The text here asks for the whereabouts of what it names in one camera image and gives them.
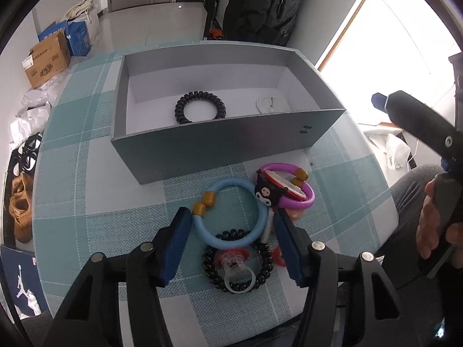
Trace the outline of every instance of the zipper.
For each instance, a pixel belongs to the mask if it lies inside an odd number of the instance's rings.
[[[278,5],[278,12],[276,14],[276,19],[277,20],[281,20],[281,18],[282,18],[283,11],[284,11],[285,5],[286,5],[286,1],[287,0],[281,0],[280,4]]]

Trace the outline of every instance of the brown cardboard box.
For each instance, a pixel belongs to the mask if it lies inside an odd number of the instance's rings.
[[[31,86],[36,88],[69,66],[71,55],[62,30],[35,45],[23,61]]]

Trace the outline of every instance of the silver screw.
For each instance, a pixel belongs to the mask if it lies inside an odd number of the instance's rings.
[[[363,258],[365,261],[371,262],[371,261],[374,260],[374,255],[372,255],[370,252],[363,252],[363,253],[362,253],[362,258]]]
[[[451,147],[453,144],[453,138],[448,136],[447,138],[445,138],[445,147],[446,148],[449,148]]]
[[[149,252],[151,249],[153,249],[152,242],[144,242],[142,245],[140,245],[140,250],[142,252]]]
[[[312,248],[320,251],[325,249],[325,245],[321,241],[314,241],[312,243]]]
[[[102,259],[103,259],[103,253],[94,253],[92,254],[92,257],[90,257],[90,259],[92,260],[92,262],[100,262]]]

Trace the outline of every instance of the gray pants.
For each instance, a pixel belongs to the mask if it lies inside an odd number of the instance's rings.
[[[441,322],[442,309],[437,279],[419,277],[413,280],[420,274],[415,235],[426,195],[425,186],[441,172],[443,170],[437,165],[423,165],[408,172],[391,187],[399,225],[376,253],[377,257],[385,255],[383,269],[398,288],[423,346],[430,343]],[[284,325],[229,347],[289,347],[299,322],[300,317],[296,317]]]

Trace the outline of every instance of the light blue ring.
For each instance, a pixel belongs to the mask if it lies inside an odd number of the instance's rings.
[[[194,227],[196,228],[196,231],[198,231],[198,234],[201,236],[201,238],[206,243],[208,243],[211,247],[221,249],[221,250],[243,248],[243,247],[246,247],[247,245],[251,245],[251,243],[253,243],[255,240],[258,239],[260,235],[262,235],[262,232],[265,228],[265,224],[267,223],[267,214],[268,214],[267,206],[265,206],[262,202],[256,199],[256,196],[254,194],[255,186],[253,183],[251,183],[251,181],[246,180],[244,178],[237,178],[237,177],[221,178],[220,180],[217,180],[214,184],[210,185],[206,191],[213,191],[215,194],[218,194],[218,191],[220,191],[221,189],[226,188],[227,186],[232,186],[232,185],[245,188],[246,190],[251,192],[258,205],[258,209],[259,209],[258,221],[254,229],[248,235],[246,235],[242,239],[235,240],[235,241],[224,241],[224,240],[218,239],[204,227],[203,217],[201,215],[193,215]]]

